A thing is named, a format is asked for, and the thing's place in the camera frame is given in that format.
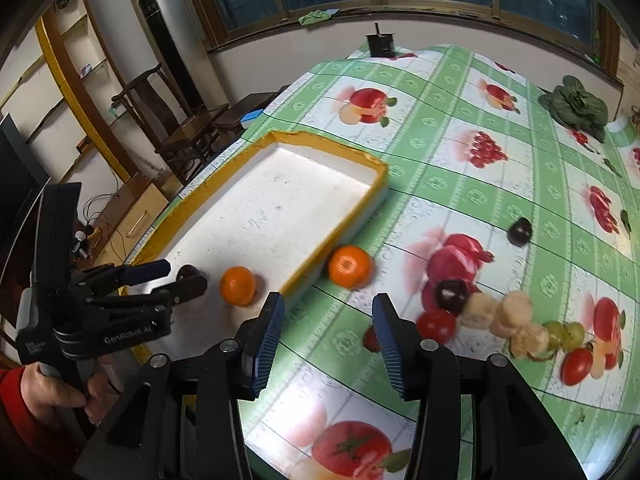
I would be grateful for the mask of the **red sleeve forearm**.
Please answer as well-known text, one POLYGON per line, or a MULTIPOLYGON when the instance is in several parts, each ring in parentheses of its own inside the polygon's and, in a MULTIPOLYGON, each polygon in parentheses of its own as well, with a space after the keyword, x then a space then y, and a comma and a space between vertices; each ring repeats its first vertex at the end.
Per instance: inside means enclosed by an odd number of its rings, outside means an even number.
POLYGON ((43 456, 50 439, 22 396, 24 367, 1 371, 1 447, 12 453, 43 456))

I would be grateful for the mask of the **person's left hand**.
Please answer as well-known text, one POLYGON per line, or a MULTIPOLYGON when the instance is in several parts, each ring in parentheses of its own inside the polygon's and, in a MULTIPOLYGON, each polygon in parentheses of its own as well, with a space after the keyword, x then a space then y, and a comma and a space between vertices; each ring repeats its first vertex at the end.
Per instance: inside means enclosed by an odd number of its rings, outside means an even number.
POLYGON ((92 375, 78 390, 61 379, 43 375, 38 363, 24 368, 21 395, 29 413, 43 425, 52 424, 57 408, 82 408, 89 422, 99 425, 115 400, 108 377, 102 373, 92 375))

